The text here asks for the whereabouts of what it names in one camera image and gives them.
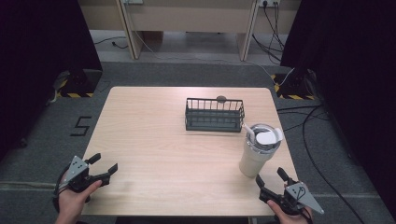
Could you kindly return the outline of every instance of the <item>black wire basket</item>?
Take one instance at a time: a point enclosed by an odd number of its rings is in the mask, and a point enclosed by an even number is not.
[[[242,100],[187,98],[187,131],[240,133],[244,117]]]

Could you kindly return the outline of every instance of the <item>wall socket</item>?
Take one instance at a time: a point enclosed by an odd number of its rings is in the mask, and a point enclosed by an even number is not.
[[[275,3],[279,6],[280,0],[260,0],[259,7],[263,7],[264,1],[267,1],[267,7],[275,7]]]

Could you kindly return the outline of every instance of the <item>person's left hand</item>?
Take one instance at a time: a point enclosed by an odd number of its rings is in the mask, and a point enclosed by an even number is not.
[[[92,183],[81,193],[75,193],[71,189],[66,189],[59,195],[59,216],[56,224],[75,224],[81,215],[87,198],[102,185],[102,180]]]

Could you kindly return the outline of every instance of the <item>travel mug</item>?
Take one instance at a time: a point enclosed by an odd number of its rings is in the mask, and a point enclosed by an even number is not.
[[[251,126],[250,130],[244,141],[244,153],[239,162],[239,169],[245,176],[256,177],[279,148],[283,133],[278,128],[262,123]]]

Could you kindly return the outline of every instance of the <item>table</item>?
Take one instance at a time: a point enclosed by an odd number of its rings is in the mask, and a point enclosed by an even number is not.
[[[185,130],[188,97],[243,100],[247,124],[281,127],[265,88],[115,87],[110,91],[84,158],[101,153],[91,175],[114,163],[110,185],[99,188],[84,215],[258,217],[273,212],[259,200],[255,180],[239,170],[241,133]],[[261,171],[268,189],[283,193],[282,167],[298,179],[286,139]]]
[[[124,5],[124,0],[117,0],[117,4],[134,59],[139,58],[143,46],[140,31],[185,31],[236,33],[239,56],[244,61],[257,1],[144,0],[142,5]]]

